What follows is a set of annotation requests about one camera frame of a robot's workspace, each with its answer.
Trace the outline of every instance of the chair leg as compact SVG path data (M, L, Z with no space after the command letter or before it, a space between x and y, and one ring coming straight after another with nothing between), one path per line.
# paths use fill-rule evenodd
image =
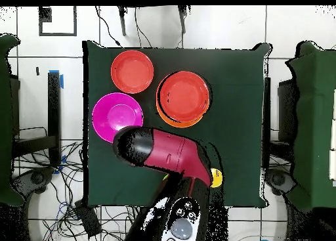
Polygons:
M126 36L126 28L125 28L125 9L121 6L118 6L119 15L120 15L120 24L121 24L121 31L123 32L123 36Z
M186 16L186 5L179 5L178 12L180 14L182 33L186 33L186 26L184 25L184 17Z

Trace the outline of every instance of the table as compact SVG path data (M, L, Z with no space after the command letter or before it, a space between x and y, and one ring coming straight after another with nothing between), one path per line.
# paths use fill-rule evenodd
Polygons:
M264 56L270 45L253 50L102 48L83 42L85 98L89 120L84 121L88 140L88 179L85 191L90 206L149 206L164 173L120 162L112 145L95 133L91 115L104 95L120 92L114 85L110 68L113 59L127 49L146 54L154 65L154 79L143 92L132 95L141 105L144 126L158 127L187 136L206 149L212 166L223 167L226 206L265 207L259 196L261 174L261 127L264 93ZM213 103L203 119L188 128L166 124L156 110L156 89L168 74L186 70L198 73L211 85ZM216 146L220 155L217 158Z

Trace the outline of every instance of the floor tile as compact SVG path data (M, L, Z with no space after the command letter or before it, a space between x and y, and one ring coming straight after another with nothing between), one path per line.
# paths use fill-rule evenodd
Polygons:
M314 41L324 49L336 45L336 8L315 5L268 5L267 42L270 57L293 58L297 44Z
M197 6L192 5L185 19L186 33L184 48L229 48L252 49L264 42L265 6ZM101 17L111 27L116 27L112 36L123 47L139 47L135 9L125 14L127 36L123 37L117 7L101 7ZM139 28L153 47L174 49L182 38L179 10L176 5L165 7L143 7L136 10ZM117 47L108 35L103 21L101 26L101 45ZM143 47L149 47L140 33Z
M264 5L192 6L184 48L252 49L264 42Z
M291 71L285 64L287 60L269 60L268 75L270 77L270 126L272 129L279 129L279 82L292 78ZM278 132L271 131L271 140L278 139Z
M61 138L83 137L83 62L81 58L19 58L20 128L48 128L48 72L59 70ZM40 131L27 131L34 137Z
M16 35L16 7L0 7L0 34ZM16 56L16 47L9 51L9 56Z
M124 241L131 225L129 220L102 221L102 241Z
M17 65L17 58L8 58L8 63L10 66L10 72L12 75L18 75L18 65Z
M136 21L138 27L146 35L153 47L161 47L161 13L156 11L170 11L168 7L142 7L136 10ZM111 36L120 42L123 47L139 47L139 39L137 34L137 26L135 24L135 9L128 8L125 14L126 36L121 31L119 9L117 6L100 7L100 16L109 26ZM149 47L146 38L139 32L142 46ZM115 41L109 36L108 28L103 20L100 21L100 44L105 47L118 47Z
M262 239L268 241L285 241L287 222L262 222Z
M229 208L229 220L260 220L260 208Z
M63 233L59 234L55 221L29 220L31 241L100 241L99 234L96 237L92 236L88 239L84 227L80 225L80 221L74 221L72 224L68 224L68 226L74 235L81 233L84 235L76 236L76 238L72 237L70 230L67 229L65 224L62 226Z
M52 7L51 23L46 23L50 32L68 30L69 7ZM66 22L66 27L57 22ZM77 7L77 36L39 36L39 11L37 7L22 7L18 10L18 38L21 44L19 56L83 56L82 41L99 41L99 21L95 7Z
M66 146L72 144L72 141L62 141L61 145ZM62 155L68 155L70 153L72 146L68 146L63 148ZM81 147L78 147L73 153L71 153L68 158L66 159L66 164L62 171L64 173L64 179L66 180L67 184L70 186L72 192L72 205L78 200L83 198L83 173L80 171L76 171L76 167L81 167L81 160L79 159L78 151ZM28 160L33 160L30 155L23 156ZM42 156L36 156L36 160L40 162L44 160ZM36 164L26 163L23 160L20 162L21 164L21 172L25 172L27 169L25 167L29 166L37 166ZM55 173L52 175L53 185L56 187L57 192L53 185L49 183L47 185L47 190L38 195L34 194L31 198L30 207L29 207L29 214L28 217L30 219L56 219L62 217L64 210L66 207L62 207L60 202L68 204L70 203L70 190L66 188L64 180L62 178L61 173ZM98 218L100 217L100 209L96 209L98 212Z
M262 219L271 221L287 221L287 207L282 196L276 196L272 189L265 185L264 197L269 205L262 208Z
M261 222L228 222L228 241L259 241Z

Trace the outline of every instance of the yellow object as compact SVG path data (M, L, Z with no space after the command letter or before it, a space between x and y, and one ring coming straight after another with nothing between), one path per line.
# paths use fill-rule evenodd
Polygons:
M223 181L222 172L218 169L211 168L211 174L213 175L213 184L211 185L211 188L221 186Z

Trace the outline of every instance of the chair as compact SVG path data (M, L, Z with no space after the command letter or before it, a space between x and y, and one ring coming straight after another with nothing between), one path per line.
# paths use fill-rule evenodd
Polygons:
M135 7L135 6L118 6L119 9L119 16L120 16L120 23L121 23L121 32L123 33L123 36L126 36L126 28L125 28L125 13L126 7ZM186 16L186 5L178 5L178 13L180 14L180 21L181 21L181 28L182 28L182 32L186 33L186 27L184 25L184 17Z
M60 165L59 74L48 74L48 136L15 139L19 132L18 92L20 81L11 75L7 55L19 40L0 34L0 241L30 241L28 207L33 193L42 193ZM12 178L13 160L25 154L49 149L50 166L27 171Z

